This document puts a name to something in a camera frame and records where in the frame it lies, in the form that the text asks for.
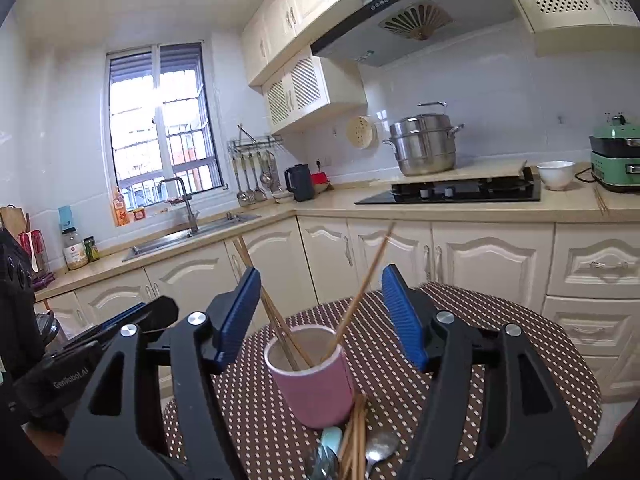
blue gripper pad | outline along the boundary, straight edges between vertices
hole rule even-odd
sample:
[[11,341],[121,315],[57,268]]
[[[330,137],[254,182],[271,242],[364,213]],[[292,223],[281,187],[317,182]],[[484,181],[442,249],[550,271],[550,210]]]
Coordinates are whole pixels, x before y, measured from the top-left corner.
[[404,356],[425,371],[429,356],[424,349],[424,334],[437,313],[433,301],[424,292],[409,288],[394,264],[382,271],[382,295]]
[[[217,296],[207,309],[207,314],[212,317],[214,328],[218,330],[220,335],[216,345],[218,353],[215,358],[216,368],[220,373],[238,357],[244,336],[254,316],[255,307],[258,305],[258,300],[260,300],[261,288],[260,272],[253,267],[249,267],[244,272],[236,289]],[[215,312],[216,310],[220,312],[220,307],[223,312],[225,310],[228,312],[222,325],[215,320],[215,318],[220,319],[216,316],[217,312]]]

pink cup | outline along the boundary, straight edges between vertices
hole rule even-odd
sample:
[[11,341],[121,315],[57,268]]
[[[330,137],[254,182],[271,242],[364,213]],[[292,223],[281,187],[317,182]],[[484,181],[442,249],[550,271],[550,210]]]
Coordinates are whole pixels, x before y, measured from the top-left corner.
[[[292,328],[296,342],[317,363],[326,353],[335,332],[322,325],[302,325]],[[346,420],[353,406],[353,378],[341,345],[324,363],[294,372],[277,338],[264,349],[264,361],[280,393],[300,423],[320,430]]]

kitchen sink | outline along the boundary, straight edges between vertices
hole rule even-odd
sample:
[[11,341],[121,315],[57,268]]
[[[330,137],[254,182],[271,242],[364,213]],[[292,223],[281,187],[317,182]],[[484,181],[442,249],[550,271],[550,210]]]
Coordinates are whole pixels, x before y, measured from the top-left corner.
[[155,240],[133,246],[132,248],[130,248],[129,253],[127,253],[127,256],[125,256],[122,261],[128,262],[133,258],[155,253],[156,251],[159,251],[161,249],[179,245],[192,238],[198,238],[202,235],[211,234],[217,231],[223,231],[235,225],[243,224],[257,218],[260,218],[260,215],[236,215],[233,213],[227,213],[225,218],[220,218],[218,220],[214,220],[213,222],[199,225],[198,232],[196,233],[192,233],[191,229],[185,229],[183,231],[178,231],[177,233],[171,233],[170,235],[165,235],[160,238],[156,238]]

cutting board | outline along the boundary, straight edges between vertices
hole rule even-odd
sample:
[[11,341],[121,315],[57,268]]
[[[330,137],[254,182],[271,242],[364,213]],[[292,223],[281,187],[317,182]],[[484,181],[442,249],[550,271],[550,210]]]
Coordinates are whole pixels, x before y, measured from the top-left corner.
[[510,158],[507,160],[483,159],[470,160],[460,164],[453,170],[426,175],[404,176],[402,174],[372,180],[370,186],[381,184],[413,184],[420,182],[437,182],[443,180],[470,180],[472,178],[491,178],[499,176],[518,176],[527,163],[526,158]]
[[2,225],[11,233],[11,236],[18,240],[18,235],[27,228],[27,220],[21,208],[12,205],[0,207],[0,218]]

polka dot tablecloth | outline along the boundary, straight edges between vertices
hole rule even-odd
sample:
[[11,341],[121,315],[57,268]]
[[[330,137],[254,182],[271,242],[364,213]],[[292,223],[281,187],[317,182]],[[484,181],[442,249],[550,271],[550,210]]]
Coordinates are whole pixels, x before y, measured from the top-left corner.
[[[585,453],[591,449],[600,415],[600,391],[593,374],[564,331],[526,308],[485,294],[449,285],[422,286],[439,309],[450,310],[473,326],[497,330],[519,324],[551,371],[564,397]],[[314,307],[291,317],[290,326],[323,324],[335,328],[348,300]],[[301,480],[304,459],[319,443],[319,432],[296,421],[263,362],[262,352],[274,337],[270,326],[244,342],[235,364],[213,382],[238,455],[251,480]],[[366,294],[353,317],[344,344],[358,389],[369,399],[368,431],[394,431],[399,451],[374,468],[373,480],[394,478],[407,455],[425,402],[431,376],[418,373],[404,358],[380,292]],[[473,456],[482,412],[483,368],[474,366],[465,430],[458,459]],[[164,410],[170,455],[184,460],[175,403]]]

